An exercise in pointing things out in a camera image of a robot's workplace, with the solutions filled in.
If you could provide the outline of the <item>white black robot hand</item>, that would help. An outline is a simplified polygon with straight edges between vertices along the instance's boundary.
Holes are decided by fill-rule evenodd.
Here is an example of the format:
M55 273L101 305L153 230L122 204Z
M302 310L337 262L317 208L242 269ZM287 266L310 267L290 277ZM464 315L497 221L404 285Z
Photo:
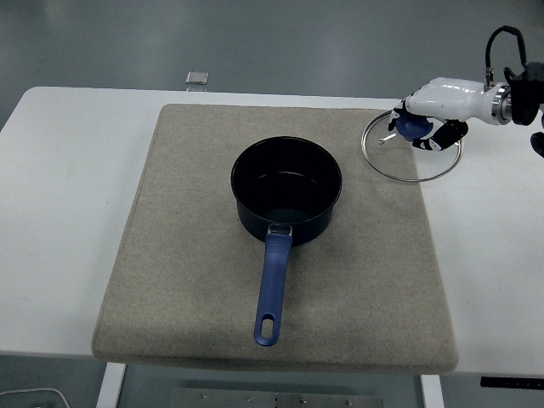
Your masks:
M421 150L442 151L468 134L467 120L510 122L509 88L439 77L402 99L391 111L388 130Z

